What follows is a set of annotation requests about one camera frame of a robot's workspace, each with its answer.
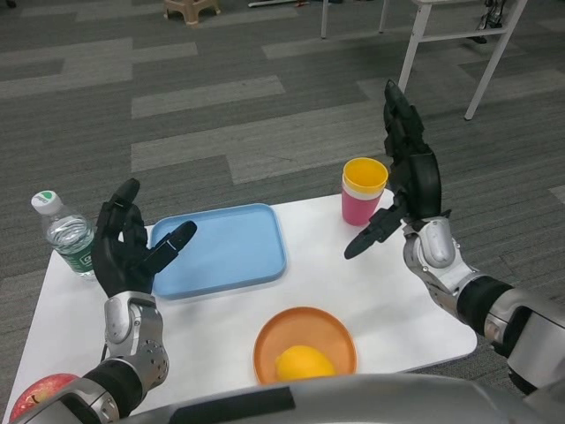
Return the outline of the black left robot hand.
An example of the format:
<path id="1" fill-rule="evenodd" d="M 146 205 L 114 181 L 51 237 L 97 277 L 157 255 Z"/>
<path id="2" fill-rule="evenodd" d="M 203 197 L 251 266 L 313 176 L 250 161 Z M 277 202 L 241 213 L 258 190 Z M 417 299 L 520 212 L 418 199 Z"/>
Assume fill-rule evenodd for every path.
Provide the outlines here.
<path id="1" fill-rule="evenodd" d="M 197 231 L 187 221 L 167 233 L 151 248 L 139 208 L 134 204 L 140 182 L 125 181 L 102 204 L 96 222 L 91 257 L 95 276 L 108 297 L 121 292 L 153 290 L 154 276 L 180 254 Z"/>

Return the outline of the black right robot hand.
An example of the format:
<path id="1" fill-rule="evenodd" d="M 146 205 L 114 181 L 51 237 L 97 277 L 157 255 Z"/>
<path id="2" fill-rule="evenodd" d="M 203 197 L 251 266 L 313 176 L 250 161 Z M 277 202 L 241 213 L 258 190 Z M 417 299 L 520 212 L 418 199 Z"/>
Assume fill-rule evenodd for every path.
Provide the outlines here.
<path id="1" fill-rule="evenodd" d="M 401 221 L 422 221 L 441 214 L 439 166 L 434 152 L 424 141 L 421 117 L 393 80 L 387 82 L 384 95 L 387 132 L 384 145 L 386 155 L 393 159 L 388 178 L 393 205 L 377 210 L 369 218 L 367 227 L 346 247 L 347 260 L 376 242 L 386 241 L 401 226 Z"/>

